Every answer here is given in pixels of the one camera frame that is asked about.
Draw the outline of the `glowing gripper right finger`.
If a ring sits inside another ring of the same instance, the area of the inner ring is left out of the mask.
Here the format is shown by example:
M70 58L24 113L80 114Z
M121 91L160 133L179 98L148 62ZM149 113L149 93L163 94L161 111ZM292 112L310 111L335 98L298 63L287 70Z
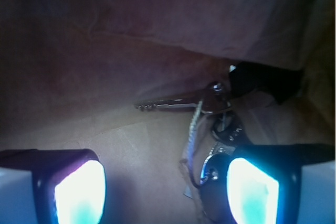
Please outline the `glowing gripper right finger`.
M335 147L237 147L226 189L236 223L335 223Z

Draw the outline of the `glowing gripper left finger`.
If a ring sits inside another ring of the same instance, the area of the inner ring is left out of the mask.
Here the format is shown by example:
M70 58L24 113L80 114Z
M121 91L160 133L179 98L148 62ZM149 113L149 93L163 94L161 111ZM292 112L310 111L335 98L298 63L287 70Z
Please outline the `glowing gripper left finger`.
M99 223L105 200L90 149L1 151L1 223Z

